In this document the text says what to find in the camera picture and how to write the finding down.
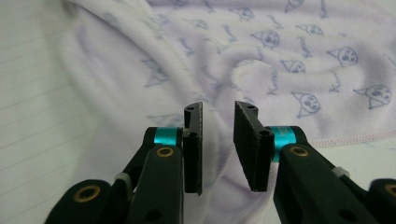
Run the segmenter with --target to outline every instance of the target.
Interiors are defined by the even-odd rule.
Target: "fabric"
[[[202,101],[205,188],[186,196],[186,223],[254,223],[272,188],[248,190],[235,100],[265,126],[300,126],[316,147],[396,134],[396,20],[372,1],[74,2],[64,58],[107,117],[76,179],[111,181],[147,127],[181,127],[183,108]]]

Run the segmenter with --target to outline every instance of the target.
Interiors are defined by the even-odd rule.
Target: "teal spacer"
[[[177,128],[157,128],[154,136],[154,144],[175,147],[177,145]]]
[[[273,131],[275,140],[275,155],[273,162],[279,162],[279,153],[283,146],[297,142],[296,135],[290,126],[270,126]]]

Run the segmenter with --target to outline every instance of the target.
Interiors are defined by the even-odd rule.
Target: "screw hole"
[[[146,213],[146,221],[148,222],[155,222],[161,218],[162,214],[161,211],[158,209],[151,209]]]
[[[348,222],[357,222],[358,218],[351,211],[346,209],[338,210],[338,215]]]

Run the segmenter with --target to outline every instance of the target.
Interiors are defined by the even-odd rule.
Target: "lined paper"
[[[100,121],[61,63],[60,1],[0,2],[0,223],[43,223]]]

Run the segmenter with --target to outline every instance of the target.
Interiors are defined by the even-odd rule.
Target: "white towel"
[[[234,101],[263,125],[297,125],[314,146],[396,135],[396,20],[372,1],[75,0],[64,58],[108,123],[77,178],[111,181],[149,126],[183,126],[203,101],[204,194],[186,223],[253,223],[233,149]],[[276,164],[271,178],[276,175]]]

